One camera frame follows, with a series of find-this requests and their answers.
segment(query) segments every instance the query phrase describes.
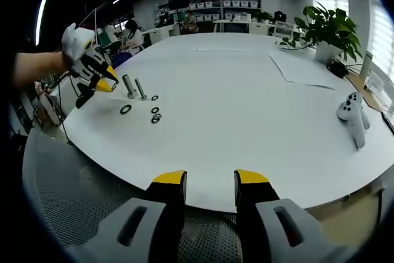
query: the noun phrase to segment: white vr controller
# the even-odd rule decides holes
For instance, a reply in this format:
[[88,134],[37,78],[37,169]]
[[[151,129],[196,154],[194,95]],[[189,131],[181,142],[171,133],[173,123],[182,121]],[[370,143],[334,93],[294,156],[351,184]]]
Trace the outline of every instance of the white vr controller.
[[348,121],[350,133],[355,138],[356,146],[363,148],[365,145],[364,130],[369,129],[371,124],[366,116],[361,103],[363,97],[358,92],[351,93],[337,109],[339,119]]

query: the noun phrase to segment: white glove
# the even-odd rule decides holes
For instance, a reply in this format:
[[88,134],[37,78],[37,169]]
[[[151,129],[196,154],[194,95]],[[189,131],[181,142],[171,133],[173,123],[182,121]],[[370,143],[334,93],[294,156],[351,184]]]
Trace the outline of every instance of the white glove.
[[76,24],[72,23],[66,28],[62,37],[62,51],[72,60],[72,64],[82,57],[94,40],[94,31],[81,27],[75,29],[75,27]]

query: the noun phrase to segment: shelf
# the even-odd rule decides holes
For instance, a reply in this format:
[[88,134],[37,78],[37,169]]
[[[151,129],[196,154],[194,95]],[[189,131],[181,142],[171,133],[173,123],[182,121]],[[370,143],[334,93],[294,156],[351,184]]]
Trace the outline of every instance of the shelf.
[[255,9],[253,7],[241,7],[241,6],[223,6],[223,8],[224,9],[253,9],[253,10],[260,9],[259,7]]
[[200,9],[219,9],[220,6],[214,6],[214,7],[202,7]]

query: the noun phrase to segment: washer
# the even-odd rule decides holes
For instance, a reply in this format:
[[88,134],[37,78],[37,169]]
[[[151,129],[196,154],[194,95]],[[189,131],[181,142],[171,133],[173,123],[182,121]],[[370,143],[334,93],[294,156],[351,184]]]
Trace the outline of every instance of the washer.
[[123,106],[122,107],[122,109],[121,109],[121,114],[122,115],[125,115],[127,112],[129,112],[131,110],[131,105],[130,104],[127,104],[127,105],[125,105],[125,106]]
[[153,124],[156,124],[160,121],[160,118],[152,118],[152,120],[150,121]]

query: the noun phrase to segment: black o-ring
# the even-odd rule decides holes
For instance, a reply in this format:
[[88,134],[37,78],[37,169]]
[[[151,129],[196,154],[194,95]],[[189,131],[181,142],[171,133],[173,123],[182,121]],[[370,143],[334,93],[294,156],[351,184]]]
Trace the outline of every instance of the black o-ring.
[[125,106],[123,106],[122,107],[122,109],[121,109],[121,114],[123,115],[123,114],[126,114],[127,112],[129,112],[131,110],[131,105],[130,104],[127,104],[127,105],[125,105]]

